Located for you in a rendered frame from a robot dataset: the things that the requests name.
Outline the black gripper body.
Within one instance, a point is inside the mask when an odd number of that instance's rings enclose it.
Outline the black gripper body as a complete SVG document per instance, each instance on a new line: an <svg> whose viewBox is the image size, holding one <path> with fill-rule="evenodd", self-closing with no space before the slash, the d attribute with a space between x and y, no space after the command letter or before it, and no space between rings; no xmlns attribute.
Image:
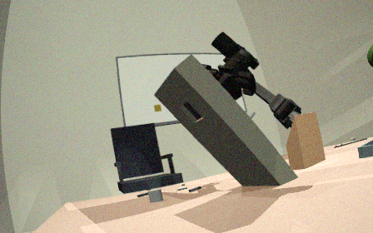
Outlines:
<svg viewBox="0 0 373 233"><path fill-rule="evenodd" d="M218 69L213 69L209 65L202 64L205 69L212 71L216 74L216 79L219 81L224 74L232 75L236 84L236 89L242 89L243 94L252 96L256 93L255 78L252 73L244 72L246 70L246 64L239 57L226 58L226 64L219 64Z"/></svg>

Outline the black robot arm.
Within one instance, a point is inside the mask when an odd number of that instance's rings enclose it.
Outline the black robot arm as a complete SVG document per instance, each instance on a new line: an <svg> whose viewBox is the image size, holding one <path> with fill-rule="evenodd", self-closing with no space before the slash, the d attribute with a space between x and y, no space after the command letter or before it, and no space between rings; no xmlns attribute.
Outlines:
<svg viewBox="0 0 373 233"><path fill-rule="evenodd" d="M212 46L221 52L226 58L239 57L245 64L246 70L244 72L251 73L248 67L253 70L260 64L257 59L255 59L250 52L248 52L244 47L241 47L235 41L233 41L227 34L221 32L216 39L212 42ZM226 63L226 58L223 61ZM275 118L281 122L281 124L288 129L294 120L294 116L301 114L301 108L298 107L294 101L290 98L285 98L281 94L276 96L268 91L266 88L256 82L256 95L259 96L263 101L265 101L271 111L274 113ZM237 89L237 93L228 92L236 101L242 97L241 89L244 88L240 85Z"/></svg>

